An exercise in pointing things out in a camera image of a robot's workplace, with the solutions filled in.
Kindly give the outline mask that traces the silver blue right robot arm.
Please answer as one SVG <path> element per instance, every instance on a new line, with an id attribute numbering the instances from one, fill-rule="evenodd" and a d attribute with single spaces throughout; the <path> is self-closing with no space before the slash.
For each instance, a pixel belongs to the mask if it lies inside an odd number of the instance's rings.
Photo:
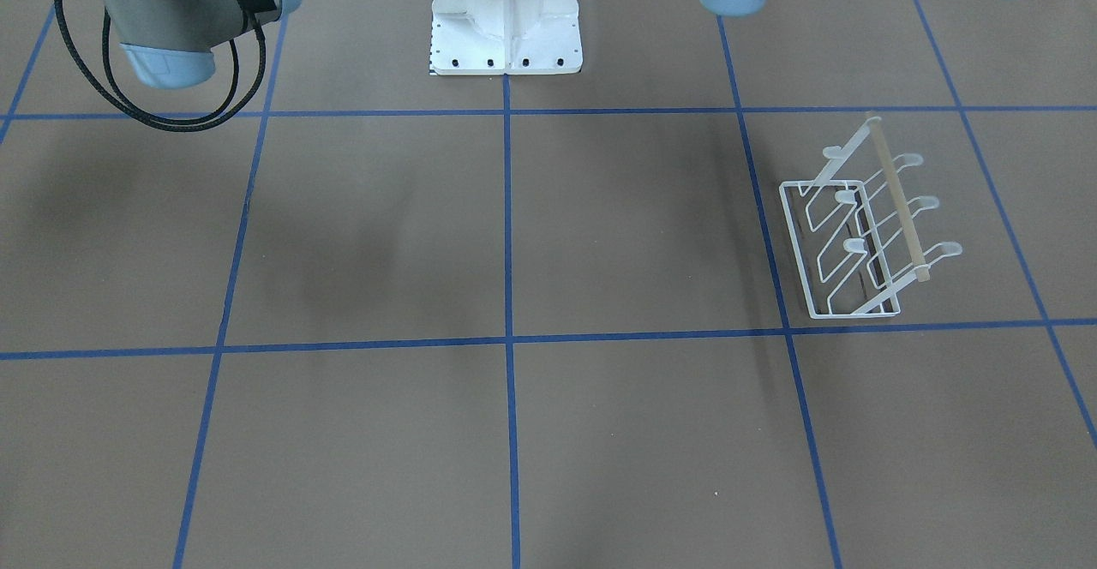
<path id="1" fill-rule="evenodd" d="M 210 80 L 213 50 L 285 18 L 303 0 L 102 0 L 138 80 L 176 90 Z"/>

